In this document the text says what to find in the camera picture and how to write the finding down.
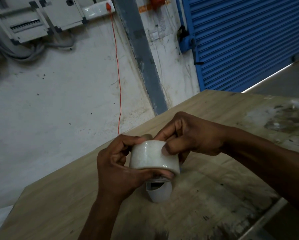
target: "wooden table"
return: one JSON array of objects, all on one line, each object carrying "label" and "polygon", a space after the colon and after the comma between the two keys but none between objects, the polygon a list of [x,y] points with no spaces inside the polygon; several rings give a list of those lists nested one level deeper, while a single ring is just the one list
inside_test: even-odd
[{"label": "wooden table", "polygon": [[[206,90],[127,134],[155,135],[177,111],[185,111],[299,150],[298,102]],[[1,227],[0,240],[77,239],[97,195],[96,156],[109,143],[27,186]],[[125,200],[112,239],[238,239],[280,199],[225,154],[191,153],[172,183],[167,202],[150,202],[144,187]]]}]

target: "metal shutter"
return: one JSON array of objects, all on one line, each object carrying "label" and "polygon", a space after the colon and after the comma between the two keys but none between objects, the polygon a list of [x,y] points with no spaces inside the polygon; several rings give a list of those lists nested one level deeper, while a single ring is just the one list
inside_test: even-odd
[{"label": "metal shutter", "polygon": [[182,1],[201,90],[242,92],[299,53],[299,0]]}]

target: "red cord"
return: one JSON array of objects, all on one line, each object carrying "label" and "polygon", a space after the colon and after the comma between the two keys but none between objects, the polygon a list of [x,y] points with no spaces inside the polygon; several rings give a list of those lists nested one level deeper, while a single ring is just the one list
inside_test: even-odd
[{"label": "red cord", "polygon": [[118,73],[118,83],[119,83],[119,107],[121,109],[120,113],[119,113],[119,119],[118,119],[118,128],[117,128],[117,132],[119,134],[119,125],[120,125],[120,121],[121,121],[121,115],[122,115],[122,88],[121,88],[121,78],[119,76],[119,64],[118,64],[118,58],[117,58],[117,43],[116,43],[116,37],[115,37],[115,29],[114,29],[114,21],[113,21],[113,16],[112,16],[112,12],[109,10],[110,12],[110,19],[112,21],[112,28],[113,28],[113,33],[114,33],[114,40],[115,40],[115,52],[116,52],[116,61],[117,61],[117,73]]}]

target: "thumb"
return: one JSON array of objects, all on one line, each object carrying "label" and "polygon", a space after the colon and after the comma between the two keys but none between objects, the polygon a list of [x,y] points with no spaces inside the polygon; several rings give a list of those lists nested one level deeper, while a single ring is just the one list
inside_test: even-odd
[{"label": "thumb", "polygon": [[172,139],[163,146],[162,154],[165,156],[176,155],[178,153],[190,151],[195,147],[195,140],[192,137],[183,135]]},{"label": "thumb", "polygon": [[141,183],[159,176],[172,179],[174,174],[171,171],[156,168],[139,170],[139,181],[141,181]]}]

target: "right hand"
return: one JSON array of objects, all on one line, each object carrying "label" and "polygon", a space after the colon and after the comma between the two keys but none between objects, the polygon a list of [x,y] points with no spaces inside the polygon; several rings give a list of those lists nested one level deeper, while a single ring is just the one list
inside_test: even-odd
[{"label": "right hand", "polygon": [[183,163],[190,151],[218,155],[224,145],[228,128],[185,112],[178,112],[154,140],[166,141],[162,154],[179,154],[179,161]]}]

